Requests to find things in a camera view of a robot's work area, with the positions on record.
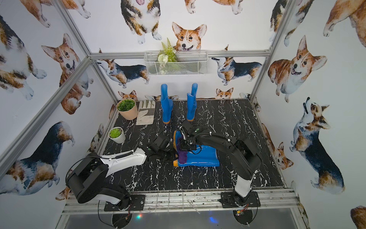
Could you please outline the blue rubber boot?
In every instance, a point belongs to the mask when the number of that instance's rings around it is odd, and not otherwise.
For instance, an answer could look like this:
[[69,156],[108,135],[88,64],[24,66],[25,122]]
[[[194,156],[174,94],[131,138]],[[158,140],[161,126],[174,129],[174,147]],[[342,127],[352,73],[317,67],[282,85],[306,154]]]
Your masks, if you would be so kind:
[[[176,144],[182,139],[182,134],[180,131],[175,131],[173,136],[173,147],[177,152]],[[216,149],[209,146],[203,146],[200,151],[199,148],[195,151],[188,151],[187,162],[185,164],[180,164],[178,158],[173,162],[174,167],[219,167],[220,162],[217,157]]]
[[195,118],[195,112],[197,109],[197,101],[196,101],[196,94],[197,94],[198,84],[193,83],[191,92],[187,93],[187,120],[192,122]]
[[161,107],[163,110],[162,118],[165,124],[170,123],[173,111],[173,101],[169,98],[167,89],[167,84],[161,85]]

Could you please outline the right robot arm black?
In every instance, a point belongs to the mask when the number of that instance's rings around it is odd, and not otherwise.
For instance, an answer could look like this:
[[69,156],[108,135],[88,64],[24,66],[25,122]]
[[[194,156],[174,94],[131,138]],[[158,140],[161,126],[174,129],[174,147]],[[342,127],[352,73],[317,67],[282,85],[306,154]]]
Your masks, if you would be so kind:
[[254,143],[247,137],[228,138],[210,129],[194,127],[190,130],[181,129],[174,134],[174,148],[177,152],[202,151],[202,146],[208,146],[225,153],[231,160],[237,174],[234,187],[236,195],[245,198],[252,190],[255,172],[262,164],[262,158]]

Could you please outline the purple cloth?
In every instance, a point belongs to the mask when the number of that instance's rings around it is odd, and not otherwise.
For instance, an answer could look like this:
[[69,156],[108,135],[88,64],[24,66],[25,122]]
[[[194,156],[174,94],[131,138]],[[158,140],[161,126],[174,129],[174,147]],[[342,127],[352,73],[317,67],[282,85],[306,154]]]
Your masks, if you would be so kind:
[[177,147],[177,153],[178,153],[178,162],[180,164],[185,164],[187,162],[187,151],[183,151],[180,146],[180,142],[178,141],[176,144]]

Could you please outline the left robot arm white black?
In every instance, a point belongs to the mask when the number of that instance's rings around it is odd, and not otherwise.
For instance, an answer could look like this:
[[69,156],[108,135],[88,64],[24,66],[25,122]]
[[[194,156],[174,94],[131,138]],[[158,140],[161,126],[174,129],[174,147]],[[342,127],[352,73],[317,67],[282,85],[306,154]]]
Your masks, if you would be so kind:
[[65,182],[80,204],[96,199],[125,208],[130,204],[128,191],[119,185],[111,184],[106,180],[108,176],[146,162],[159,160],[164,163],[176,159],[177,155],[172,147],[162,149],[141,146],[109,156],[90,153],[80,160],[79,165],[65,178]]

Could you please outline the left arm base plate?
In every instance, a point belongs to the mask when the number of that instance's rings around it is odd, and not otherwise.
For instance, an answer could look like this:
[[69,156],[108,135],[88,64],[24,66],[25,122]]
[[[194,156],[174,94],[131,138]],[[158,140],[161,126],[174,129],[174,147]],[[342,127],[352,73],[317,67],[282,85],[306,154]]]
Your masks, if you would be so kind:
[[144,209],[145,198],[145,195],[130,195],[116,205],[106,202],[104,211],[141,211]]

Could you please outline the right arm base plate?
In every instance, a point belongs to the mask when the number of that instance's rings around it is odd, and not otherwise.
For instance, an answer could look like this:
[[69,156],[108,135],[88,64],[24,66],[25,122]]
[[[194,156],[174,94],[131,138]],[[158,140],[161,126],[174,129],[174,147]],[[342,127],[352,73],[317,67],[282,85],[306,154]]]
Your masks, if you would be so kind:
[[244,208],[245,206],[261,206],[258,193],[255,191],[250,191],[246,197],[241,197],[235,191],[222,192],[218,201],[222,204],[223,208]]

